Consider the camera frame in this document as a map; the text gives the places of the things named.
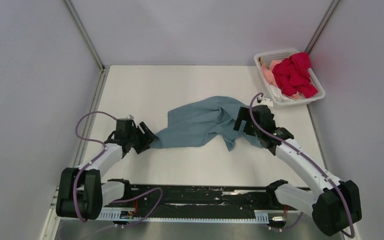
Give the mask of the blue-grey t-shirt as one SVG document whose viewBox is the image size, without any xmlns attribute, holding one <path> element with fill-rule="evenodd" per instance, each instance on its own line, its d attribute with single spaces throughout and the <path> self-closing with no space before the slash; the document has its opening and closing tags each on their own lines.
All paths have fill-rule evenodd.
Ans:
<svg viewBox="0 0 384 240">
<path fill-rule="evenodd" d="M 234 130 L 241 107 L 246 105 L 228 96 L 212 96 L 189 103 L 167 113 L 167 127 L 157 132 L 152 149 L 198 148 L 217 136 L 222 137 L 228 151 L 236 146 L 236 140 L 244 138 L 250 145 L 262 148 L 256 136 Z"/>
</svg>

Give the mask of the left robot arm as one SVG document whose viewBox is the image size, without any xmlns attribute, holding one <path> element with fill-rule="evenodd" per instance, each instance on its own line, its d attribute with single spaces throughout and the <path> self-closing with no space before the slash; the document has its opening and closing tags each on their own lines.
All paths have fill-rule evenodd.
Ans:
<svg viewBox="0 0 384 240">
<path fill-rule="evenodd" d="M 140 154 L 158 140 L 159 137 L 144 122 L 135 124 L 133 119 L 118 119 L 115 130 L 103 142 L 97 156 L 62 171 L 55 208 L 57 216 L 95 220 L 102 208 L 109 204 L 116 202 L 121 207 L 129 206 L 133 201 L 130 182 L 111 179 L 103 183 L 102 177 L 130 150 Z"/>
</svg>

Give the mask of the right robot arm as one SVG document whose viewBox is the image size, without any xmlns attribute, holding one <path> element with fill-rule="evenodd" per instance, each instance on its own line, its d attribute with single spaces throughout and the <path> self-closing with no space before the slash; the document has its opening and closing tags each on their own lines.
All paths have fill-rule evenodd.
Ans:
<svg viewBox="0 0 384 240">
<path fill-rule="evenodd" d="M 346 228 L 350 229 L 349 238 L 355 235 L 353 225 L 362 219 L 359 187 L 312 160 L 292 133 L 276 126 L 268 106 L 240 107 L 233 129 L 256 137 L 263 148 L 292 168 L 309 188 L 303 190 L 283 179 L 271 183 L 265 195 L 270 208 L 292 207 L 310 216 L 327 236 L 344 232 Z"/>
</svg>

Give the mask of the white t-shirt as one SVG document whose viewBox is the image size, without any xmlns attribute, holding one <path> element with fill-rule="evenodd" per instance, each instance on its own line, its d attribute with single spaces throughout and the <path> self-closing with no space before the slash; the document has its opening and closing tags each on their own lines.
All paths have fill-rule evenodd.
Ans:
<svg viewBox="0 0 384 240">
<path fill-rule="evenodd" d="M 278 101 L 278 102 L 281 102 L 281 103 L 286 103 L 286 102 L 294 102 L 295 100 L 282 94 L 282 91 L 280 88 L 274 86 L 274 85 L 269 85 L 269 89 L 272 93 L 272 95 L 274 96 L 274 98 Z"/>
</svg>

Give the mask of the pink t-shirt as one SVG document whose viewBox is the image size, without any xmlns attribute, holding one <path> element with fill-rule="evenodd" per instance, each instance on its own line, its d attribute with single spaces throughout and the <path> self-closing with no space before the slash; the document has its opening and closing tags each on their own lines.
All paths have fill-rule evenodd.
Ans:
<svg viewBox="0 0 384 240">
<path fill-rule="evenodd" d="M 267 82 L 274 86 L 278 87 L 277 82 L 275 80 L 275 76 L 273 74 L 274 67 L 278 64 L 280 64 L 281 60 L 272 60 L 269 65 L 267 65 L 261 58 L 258 59 L 260 63 L 260 70 L 264 76 L 264 78 L 267 80 Z"/>
</svg>

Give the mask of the red t-shirt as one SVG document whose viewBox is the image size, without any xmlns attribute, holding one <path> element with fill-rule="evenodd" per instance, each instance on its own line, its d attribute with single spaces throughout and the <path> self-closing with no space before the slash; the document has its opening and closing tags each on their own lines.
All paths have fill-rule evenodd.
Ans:
<svg viewBox="0 0 384 240">
<path fill-rule="evenodd" d="M 271 72 L 283 95 L 293 97 L 299 94 L 308 99 L 319 92 L 312 84 L 310 68 L 310 56 L 306 52 L 298 52 L 275 64 Z"/>
</svg>

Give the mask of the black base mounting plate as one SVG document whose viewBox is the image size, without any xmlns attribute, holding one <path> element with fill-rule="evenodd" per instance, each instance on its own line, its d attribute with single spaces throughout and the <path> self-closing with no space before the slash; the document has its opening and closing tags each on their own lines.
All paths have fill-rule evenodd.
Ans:
<svg viewBox="0 0 384 240">
<path fill-rule="evenodd" d="M 132 217 L 148 217 L 152 212 L 202 215 L 204 213 L 232 213 L 244 216 L 252 211 L 282 216 L 292 207 L 275 200 L 274 192 L 262 186 L 203 186 L 133 184 L 132 196 L 122 203 L 111 203 L 109 208 L 121 208 Z"/>
</svg>

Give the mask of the aluminium frame rail left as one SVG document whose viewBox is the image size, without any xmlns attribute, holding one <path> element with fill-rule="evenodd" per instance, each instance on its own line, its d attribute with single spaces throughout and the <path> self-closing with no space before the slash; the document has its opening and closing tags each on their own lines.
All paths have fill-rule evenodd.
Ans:
<svg viewBox="0 0 384 240">
<path fill-rule="evenodd" d="M 79 88 L 82 90 L 83 96 L 81 100 L 85 100 L 81 107 L 80 116 L 88 113 L 97 106 L 99 101 L 100 88 L 103 84 L 105 76 L 105 65 L 103 64 L 98 51 L 96 50 L 93 41 L 81 20 L 81 17 L 72 0 L 63 1 L 68 15 L 71 17 L 82 43 L 87 49 L 87 57 L 85 61 L 81 61 L 80 76 L 83 77 Z"/>
</svg>

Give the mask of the aluminium frame rail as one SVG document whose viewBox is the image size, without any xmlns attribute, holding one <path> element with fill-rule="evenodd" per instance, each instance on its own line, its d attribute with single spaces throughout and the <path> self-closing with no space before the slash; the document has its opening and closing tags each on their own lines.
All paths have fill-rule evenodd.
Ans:
<svg viewBox="0 0 384 240">
<path fill-rule="evenodd" d="M 93 41 L 81 20 L 81 17 L 72 0 L 63 1 L 68 15 L 71 17 L 82 43 L 87 49 L 87 57 L 85 61 L 81 61 L 80 76 L 83 77 L 79 88 L 82 90 L 83 96 L 81 100 L 85 100 L 81 107 L 80 116 L 88 113 L 97 106 L 99 101 L 100 88 L 103 84 L 105 76 L 105 65 L 103 64 L 98 51 L 96 50 Z"/>
<path fill-rule="evenodd" d="M 324 13 L 321 21 L 319 22 L 314 34 L 312 35 L 305 52 L 308 53 L 309 55 L 313 51 L 314 47 L 316 46 L 319 38 L 322 36 L 322 33 L 324 32 L 325 28 L 327 27 L 328 23 L 334 16 L 338 6 L 342 3 L 342 0 L 331 0 L 330 4 Z"/>
</svg>

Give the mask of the aluminium frame rail right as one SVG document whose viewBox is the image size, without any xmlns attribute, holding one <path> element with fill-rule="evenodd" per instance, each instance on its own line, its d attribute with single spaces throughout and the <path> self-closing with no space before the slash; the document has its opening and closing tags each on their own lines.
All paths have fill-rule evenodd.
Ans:
<svg viewBox="0 0 384 240">
<path fill-rule="evenodd" d="M 321 21 L 319 22 L 314 34 L 312 35 L 305 52 L 308 53 L 309 55 L 313 51 L 314 47 L 316 46 L 319 38 L 322 36 L 322 33 L 324 32 L 325 28 L 327 27 L 328 23 L 334 16 L 338 6 L 342 3 L 342 0 L 331 0 L 330 4 L 324 13 Z"/>
</svg>

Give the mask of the aluminium front frame beam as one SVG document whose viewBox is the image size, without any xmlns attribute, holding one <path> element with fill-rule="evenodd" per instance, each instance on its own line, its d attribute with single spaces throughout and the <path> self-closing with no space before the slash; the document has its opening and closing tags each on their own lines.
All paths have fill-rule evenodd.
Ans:
<svg viewBox="0 0 384 240">
<path fill-rule="evenodd" d="M 133 203 L 115 203 L 115 201 L 127 200 L 144 194 L 154 188 L 162 189 L 162 198 L 155 208 L 154 212 L 161 214 L 169 214 L 169 210 L 178 209 L 173 214 L 177 215 L 220 215 L 220 216 L 236 216 L 247 215 L 256 210 L 281 210 L 285 205 L 275 196 L 275 190 L 271 186 L 267 187 L 233 187 L 233 186 L 192 186 L 192 185 L 145 185 L 126 184 L 124 195 L 120 199 L 110 200 L 110 203 L 103 203 L 103 197 L 98 196 L 98 193 L 84 194 L 83 190 L 77 191 L 78 207 L 81 216 L 84 219 L 96 219 L 101 213 L 103 207 L 116 207 L 122 205 L 132 205 Z M 137 216 L 145 216 L 145 211 L 149 211 L 153 207 L 153 203 L 159 199 L 160 193 L 147 193 L 143 199 L 137 200 L 138 210 Z M 73 189 L 62 187 L 58 191 L 57 196 L 57 213 L 61 213 L 63 217 L 77 218 Z M 325 190 L 315 203 L 310 203 L 310 213 L 327 213 L 334 214 L 343 212 L 345 214 L 344 205 L 340 199 L 338 192 L 334 189 L 331 191 Z"/>
</svg>

